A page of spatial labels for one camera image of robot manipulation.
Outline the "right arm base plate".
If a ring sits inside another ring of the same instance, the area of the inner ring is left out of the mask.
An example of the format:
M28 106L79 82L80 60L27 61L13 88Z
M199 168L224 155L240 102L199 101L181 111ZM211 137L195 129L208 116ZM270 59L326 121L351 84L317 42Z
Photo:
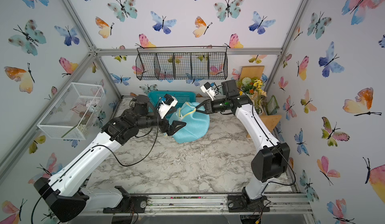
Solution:
M270 212L269 200L266 196L249 200L245 195L230 195L227 197L227 207L230 213L259 213Z

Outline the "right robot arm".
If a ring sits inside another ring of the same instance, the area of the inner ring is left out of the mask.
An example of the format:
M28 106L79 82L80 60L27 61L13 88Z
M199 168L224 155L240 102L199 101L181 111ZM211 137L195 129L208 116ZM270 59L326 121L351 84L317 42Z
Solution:
M216 99L213 86L210 83L202 85L201 91L210 98L200 103L197 111L214 114L229 110L243 124L257 150L251 162L254 176L244 187L243 196L246 201L259 200L267 186L278 184L276 179L287 171L290 147L273 136L258 116L250 97L237 88L236 81L225 81L221 87L224 98Z

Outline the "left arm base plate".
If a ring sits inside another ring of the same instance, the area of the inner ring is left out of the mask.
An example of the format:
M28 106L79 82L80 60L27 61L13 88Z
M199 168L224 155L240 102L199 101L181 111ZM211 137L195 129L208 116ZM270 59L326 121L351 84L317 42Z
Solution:
M143 214L147 206L148 197L146 196L131 196L124 197L115 208L104 208L104 214Z

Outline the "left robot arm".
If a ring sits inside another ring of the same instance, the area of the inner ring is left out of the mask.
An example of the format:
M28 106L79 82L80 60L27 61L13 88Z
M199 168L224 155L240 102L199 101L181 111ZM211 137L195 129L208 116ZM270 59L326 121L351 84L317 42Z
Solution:
M45 201L52 214L66 223L83 211L104 209L108 213L133 212L130 194L117 186L111 191L90 193L83 189L86 178L117 149L140 129L154 127L157 131L174 135L186 123L166 119L176 111L177 99L166 94L156 104L148 96L139 95L132 99L131 107L105 124L95 139L61 171L50 178L41 177L34 187Z

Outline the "teal mesh laundry bag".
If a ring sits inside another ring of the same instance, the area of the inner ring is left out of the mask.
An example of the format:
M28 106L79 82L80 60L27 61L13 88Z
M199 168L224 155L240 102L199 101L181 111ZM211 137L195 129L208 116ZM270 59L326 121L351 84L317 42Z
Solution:
M198 112L198 110L205 110L203 106L197 109L198 105L198 102L185 102L171 115L169 124L174 121L186 123L186 126L172 136L177 143L193 142L206 135L210 126L210 117L208 114Z

